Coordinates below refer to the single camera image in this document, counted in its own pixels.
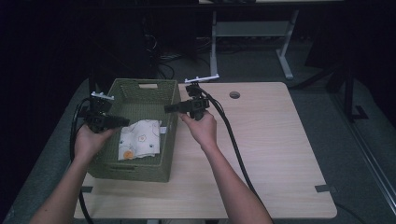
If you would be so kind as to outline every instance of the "wooden table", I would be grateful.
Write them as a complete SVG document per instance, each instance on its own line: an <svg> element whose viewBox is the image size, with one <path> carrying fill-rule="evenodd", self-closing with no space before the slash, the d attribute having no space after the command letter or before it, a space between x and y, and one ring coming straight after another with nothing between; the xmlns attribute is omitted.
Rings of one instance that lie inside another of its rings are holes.
<svg viewBox="0 0 396 224"><path fill-rule="evenodd" d="M331 218L337 214L290 94L283 83L200 84L224 107L250 179L273 218ZM189 99L180 84L182 101ZM239 99L229 96L241 94ZM243 178L224 122L218 121L221 151ZM84 193L93 218L226 218L209 163L179 121L169 183L95 179ZM79 205L75 217L84 218Z"/></svg>

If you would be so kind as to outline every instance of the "clothing tag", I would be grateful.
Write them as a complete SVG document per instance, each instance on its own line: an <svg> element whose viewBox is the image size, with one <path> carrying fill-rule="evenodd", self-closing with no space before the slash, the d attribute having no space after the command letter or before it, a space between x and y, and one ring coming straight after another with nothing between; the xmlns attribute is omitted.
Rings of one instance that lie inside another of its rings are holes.
<svg viewBox="0 0 396 224"><path fill-rule="evenodd" d="M160 127L160 133L166 133L166 127Z"/></svg>

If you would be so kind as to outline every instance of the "person's right hand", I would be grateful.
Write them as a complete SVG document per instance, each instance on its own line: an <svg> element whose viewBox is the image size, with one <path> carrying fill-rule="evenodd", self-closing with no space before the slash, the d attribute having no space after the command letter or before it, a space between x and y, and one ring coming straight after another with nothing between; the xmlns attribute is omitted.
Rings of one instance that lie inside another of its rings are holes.
<svg viewBox="0 0 396 224"><path fill-rule="evenodd" d="M178 113L178 116L190 128L192 137L197 141L203 151L217 147L217 122L212 114L205 111L200 120L190 118L187 114Z"/></svg>

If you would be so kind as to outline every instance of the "white cloth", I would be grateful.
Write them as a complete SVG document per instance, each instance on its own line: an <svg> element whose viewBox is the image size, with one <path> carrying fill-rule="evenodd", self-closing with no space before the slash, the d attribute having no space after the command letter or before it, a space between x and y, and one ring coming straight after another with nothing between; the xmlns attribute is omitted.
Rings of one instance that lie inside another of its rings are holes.
<svg viewBox="0 0 396 224"><path fill-rule="evenodd" d="M119 161L132 160L160 153L159 120L143 119L121 129Z"/></svg>

